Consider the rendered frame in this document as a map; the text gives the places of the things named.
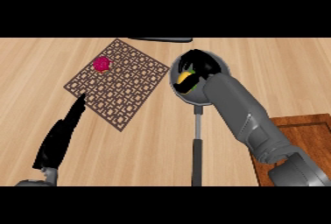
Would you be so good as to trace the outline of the brown wooden cutting board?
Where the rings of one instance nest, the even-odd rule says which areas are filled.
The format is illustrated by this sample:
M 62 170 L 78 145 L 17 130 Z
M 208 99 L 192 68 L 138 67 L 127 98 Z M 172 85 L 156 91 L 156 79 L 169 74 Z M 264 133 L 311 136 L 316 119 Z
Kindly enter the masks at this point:
M 331 178 L 331 115 L 274 117 L 271 122 Z

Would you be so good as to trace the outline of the red round fruit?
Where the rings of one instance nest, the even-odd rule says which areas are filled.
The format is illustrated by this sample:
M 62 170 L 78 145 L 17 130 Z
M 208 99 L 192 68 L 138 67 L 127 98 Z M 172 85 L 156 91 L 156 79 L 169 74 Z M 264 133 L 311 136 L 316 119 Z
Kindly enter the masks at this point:
M 94 70 L 100 73 L 106 72 L 109 70 L 110 63 L 110 59 L 107 59 L 106 57 L 97 57 L 93 61 Z

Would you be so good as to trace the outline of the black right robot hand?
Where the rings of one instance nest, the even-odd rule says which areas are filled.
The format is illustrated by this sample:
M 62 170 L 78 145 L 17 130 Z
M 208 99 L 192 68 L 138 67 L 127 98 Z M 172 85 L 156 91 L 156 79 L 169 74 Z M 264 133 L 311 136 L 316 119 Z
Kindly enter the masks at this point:
M 189 67 L 192 67 L 193 73 L 184 78 L 180 84 L 172 85 L 175 91 L 181 94 L 186 94 L 192 90 L 199 82 L 199 78 L 206 80 L 211 74 L 217 74 L 221 71 L 212 57 L 198 49 L 189 50 L 180 56 L 178 73 L 187 71 Z

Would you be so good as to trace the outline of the grey frying pan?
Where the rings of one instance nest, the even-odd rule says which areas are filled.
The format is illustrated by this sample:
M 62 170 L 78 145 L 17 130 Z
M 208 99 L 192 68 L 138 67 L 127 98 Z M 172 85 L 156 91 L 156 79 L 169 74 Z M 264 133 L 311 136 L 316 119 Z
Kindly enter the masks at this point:
M 230 70 L 227 68 L 223 59 L 211 52 L 203 51 L 215 60 L 221 71 L 221 74 L 230 74 Z M 206 96 L 202 92 L 202 87 L 206 82 L 203 78 L 199 78 L 198 84 L 193 86 L 190 91 L 186 94 L 181 94 L 174 89 L 174 84 L 177 84 L 177 79 L 181 73 L 178 73 L 178 62 L 181 56 L 174 60 L 169 68 L 169 87 L 172 93 L 178 96 L 178 98 L 193 106 L 193 115 L 195 115 L 195 136 L 192 140 L 192 171 L 190 171 L 190 185 L 200 186 L 202 185 L 202 138 L 200 138 L 200 129 L 202 129 L 202 107 L 209 106 L 211 102 L 206 99 Z

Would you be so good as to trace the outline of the brown patterned placemat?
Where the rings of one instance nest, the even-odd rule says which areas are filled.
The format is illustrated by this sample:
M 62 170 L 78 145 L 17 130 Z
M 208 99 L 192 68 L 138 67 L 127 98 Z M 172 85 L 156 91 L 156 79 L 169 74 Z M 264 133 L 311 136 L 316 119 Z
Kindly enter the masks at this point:
M 75 97 L 85 95 L 87 107 L 122 131 L 169 68 L 118 38 L 99 57 L 110 60 L 109 71 L 100 74 L 88 62 L 63 89 Z

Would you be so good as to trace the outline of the dark flat object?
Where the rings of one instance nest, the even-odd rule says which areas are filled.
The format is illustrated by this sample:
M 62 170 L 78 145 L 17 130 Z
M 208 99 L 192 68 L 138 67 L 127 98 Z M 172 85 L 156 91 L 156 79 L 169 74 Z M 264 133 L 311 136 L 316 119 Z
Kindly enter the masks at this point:
M 128 38 L 135 40 L 146 41 L 159 41 L 159 42 L 171 42 L 171 43 L 189 43 L 192 42 L 192 38 Z

